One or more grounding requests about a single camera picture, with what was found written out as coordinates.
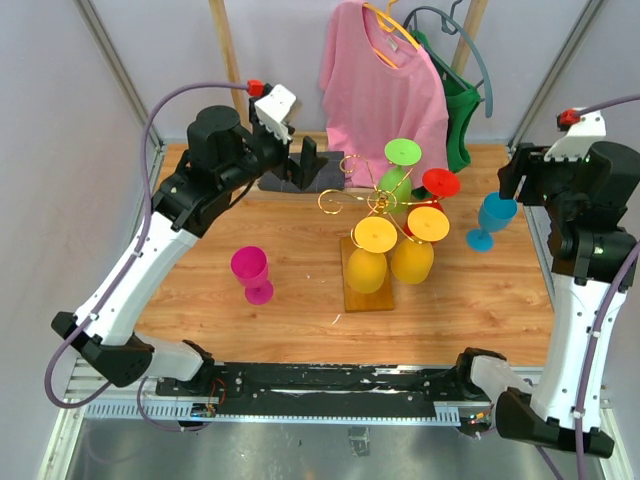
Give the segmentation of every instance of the wooden base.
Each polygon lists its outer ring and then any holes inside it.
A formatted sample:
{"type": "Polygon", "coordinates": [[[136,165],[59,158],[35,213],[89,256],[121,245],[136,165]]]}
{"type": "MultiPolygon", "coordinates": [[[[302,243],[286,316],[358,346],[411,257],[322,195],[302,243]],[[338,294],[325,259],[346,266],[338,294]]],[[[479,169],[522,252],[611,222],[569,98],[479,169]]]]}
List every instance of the wooden base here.
{"type": "Polygon", "coordinates": [[[342,257],[342,283],[344,288],[344,310],[347,313],[354,312],[376,312],[384,310],[393,310],[395,303],[393,302],[393,288],[391,287],[391,272],[387,267],[387,276],[380,290],[374,293],[356,292],[347,283],[347,263],[349,257],[355,252],[356,246],[351,240],[351,236],[340,238],[340,253],[342,257]]]}

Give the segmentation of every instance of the white wall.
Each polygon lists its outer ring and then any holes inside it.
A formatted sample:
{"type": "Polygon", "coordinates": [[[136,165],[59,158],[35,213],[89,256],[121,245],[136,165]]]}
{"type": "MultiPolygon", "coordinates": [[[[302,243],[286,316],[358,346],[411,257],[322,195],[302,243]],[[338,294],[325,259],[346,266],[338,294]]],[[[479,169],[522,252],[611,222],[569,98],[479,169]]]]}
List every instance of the white wall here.
{"type": "Polygon", "coordinates": [[[58,413],[43,391],[50,323],[124,248],[141,129],[69,0],[0,2],[0,64],[0,476],[30,479],[58,413]]]}
{"type": "MultiPolygon", "coordinates": [[[[557,88],[549,95],[525,141],[550,145],[558,138],[555,115],[573,106],[589,106],[621,95],[640,92],[638,24],[640,2],[610,0],[589,31],[576,57],[557,88]]],[[[607,139],[640,151],[638,121],[640,102],[603,112],[607,139]]],[[[621,225],[640,238],[640,187],[628,204],[621,225]]],[[[615,416],[627,451],[640,477],[640,274],[616,321],[605,372],[607,394],[612,398],[615,416]]]]}
{"type": "MultiPolygon", "coordinates": [[[[225,78],[224,64],[206,0],[93,0],[146,105],[188,82],[225,78]]],[[[284,83],[302,100],[295,120],[302,130],[322,130],[325,116],[317,87],[329,16],[340,0],[227,0],[243,79],[284,83]]],[[[385,6],[386,1],[372,1],[385,6]]],[[[394,5],[400,22],[416,6],[449,11],[451,0],[403,0],[394,5]]],[[[456,12],[463,23],[469,2],[456,12]]],[[[545,76],[585,0],[492,0],[477,36],[494,87],[491,119],[478,111],[470,142],[506,142],[545,76]]],[[[457,37],[440,32],[439,17],[419,14],[434,50],[450,60],[457,37]]],[[[466,76],[481,76],[471,58],[466,76]]],[[[178,100],[158,118],[162,136],[185,138],[185,128],[203,105],[231,104],[227,92],[198,92],[178,100]]]]}

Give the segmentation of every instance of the pink t-shirt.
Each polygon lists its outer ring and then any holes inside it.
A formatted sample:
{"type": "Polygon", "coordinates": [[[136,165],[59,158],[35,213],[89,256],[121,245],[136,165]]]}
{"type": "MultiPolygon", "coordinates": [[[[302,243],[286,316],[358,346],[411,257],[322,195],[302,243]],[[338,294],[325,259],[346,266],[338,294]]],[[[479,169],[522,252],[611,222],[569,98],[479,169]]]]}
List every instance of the pink t-shirt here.
{"type": "MultiPolygon", "coordinates": [[[[333,12],[325,46],[320,88],[327,114],[329,148],[367,157],[376,182],[391,168],[384,146],[410,138],[422,148],[411,174],[413,188],[422,174],[448,168],[447,106],[442,81],[429,54],[384,32],[363,0],[345,0],[333,12]],[[386,64],[378,49],[398,68],[386,64]]],[[[347,185],[371,187],[363,162],[347,163],[347,185]]]]}

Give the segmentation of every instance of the wooden post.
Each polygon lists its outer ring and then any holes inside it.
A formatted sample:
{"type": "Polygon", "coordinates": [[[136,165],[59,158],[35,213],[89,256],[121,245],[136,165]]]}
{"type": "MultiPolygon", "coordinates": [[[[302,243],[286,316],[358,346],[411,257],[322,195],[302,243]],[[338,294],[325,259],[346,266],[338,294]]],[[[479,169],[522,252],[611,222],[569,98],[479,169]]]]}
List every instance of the wooden post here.
{"type": "MultiPolygon", "coordinates": [[[[224,6],[224,0],[209,0],[211,15],[218,33],[218,41],[220,42],[220,52],[224,58],[224,64],[227,69],[227,79],[233,83],[243,83],[238,71],[238,62],[236,60],[236,52],[233,48],[233,39],[231,38],[231,28],[229,27],[229,18],[227,17],[227,9],[224,6]]],[[[245,99],[245,92],[242,90],[231,90],[231,98],[233,99],[233,107],[240,115],[240,122],[246,128],[249,128],[249,113],[247,111],[248,104],[245,99]]]]}
{"type": "MultiPolygon", "coordinates": [[[[471,40],[476,39],[476,33],[482,22],[482,16],[484,10],[487,8],[489,0],[471,0],[467,16],[464,19],[464,29],[467,31],[471,40]]],[[[453,55],[453,61],[451,62],[451,68],[458,75],[464,73],[464,67],[467,66],[467,60],[469,60],[469,53],[471,49],[469,44],[462,36],[458,40],[458,46],[456,47],[456,53],[453,55]]]]}

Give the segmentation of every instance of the blue goblet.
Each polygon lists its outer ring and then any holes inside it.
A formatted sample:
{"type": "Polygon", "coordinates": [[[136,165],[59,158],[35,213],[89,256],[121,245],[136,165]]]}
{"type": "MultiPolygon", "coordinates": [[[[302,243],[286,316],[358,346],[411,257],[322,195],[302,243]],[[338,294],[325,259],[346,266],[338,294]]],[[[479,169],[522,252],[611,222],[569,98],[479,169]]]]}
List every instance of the blue goblet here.
{"type": "Polygon", "coordinates": [[[492,233],[507,228],[507,225],[518,213],[518,203],[503,200],[498,192],[487,195],[478,212],[480,228],[467,233],[467,244],[478,252],[488,252],[493,248],[492,233]]]}

